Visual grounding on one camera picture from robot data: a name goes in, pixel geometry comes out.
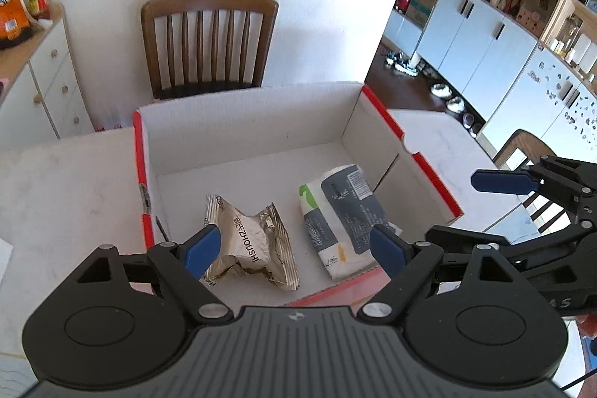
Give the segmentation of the white grey tissue pack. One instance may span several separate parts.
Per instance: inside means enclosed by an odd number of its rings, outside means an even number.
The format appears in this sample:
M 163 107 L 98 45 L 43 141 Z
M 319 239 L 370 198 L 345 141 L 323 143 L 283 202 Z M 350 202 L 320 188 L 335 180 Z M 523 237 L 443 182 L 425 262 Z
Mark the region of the white grey tissue pack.
M 336 167 L 298 190 L 307 235 L 334 280 L 373 265 L 369 239 L 374 225 L 402 232 L 388 219 L 357 164 Z

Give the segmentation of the white fridge with magnets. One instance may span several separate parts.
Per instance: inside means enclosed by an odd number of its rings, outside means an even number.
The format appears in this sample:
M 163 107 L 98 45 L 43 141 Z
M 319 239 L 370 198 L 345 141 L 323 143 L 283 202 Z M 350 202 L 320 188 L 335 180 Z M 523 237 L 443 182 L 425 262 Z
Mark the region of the white fridge with magnets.
M 547 48 L 532 53 L 479 135 L 497 151 L 518 129 L 559 157 L 596 161 L 596 96 Z

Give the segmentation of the red cardboard box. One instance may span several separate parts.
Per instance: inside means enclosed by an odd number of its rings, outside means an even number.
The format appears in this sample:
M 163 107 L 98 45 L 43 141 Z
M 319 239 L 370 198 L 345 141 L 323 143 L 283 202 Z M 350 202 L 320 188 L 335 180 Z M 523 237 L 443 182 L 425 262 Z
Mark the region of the red cardboard box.
M 344 305 L 385 283 L 374 269 L 347 283 L 326 272 L 304 228 L 300 187 L 336 167 L 357 166 L 406 240 L 421 239 L 462 209 L 371 89 L 324 83 L 226 91 L 156 103 L 134 115 L 145 240 L 177 242 L 204 223 L 210 194 L 255 214 L 273 204 L 290 234 L 300 287 L 230 275 L 212 291 L 229 307 L 319 302 Z

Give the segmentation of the white drawer sideboard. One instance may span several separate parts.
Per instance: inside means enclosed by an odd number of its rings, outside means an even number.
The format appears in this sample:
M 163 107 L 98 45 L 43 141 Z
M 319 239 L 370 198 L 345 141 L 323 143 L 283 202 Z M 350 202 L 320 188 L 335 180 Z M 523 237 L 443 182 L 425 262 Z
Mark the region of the white drawer sideboard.
M 59 3 L 32 38 L 1 51 L 0 130 L 3 153 L 94 131 Z

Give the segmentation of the orange snack bag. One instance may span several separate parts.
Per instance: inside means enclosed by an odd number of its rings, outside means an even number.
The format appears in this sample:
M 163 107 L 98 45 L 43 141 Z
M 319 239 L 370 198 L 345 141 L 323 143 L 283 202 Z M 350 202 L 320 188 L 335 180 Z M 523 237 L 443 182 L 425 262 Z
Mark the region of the orange snack bag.
M 18 46 L 33 36 L 33 28 L 23 0 L 0 0 L 0 48 Z

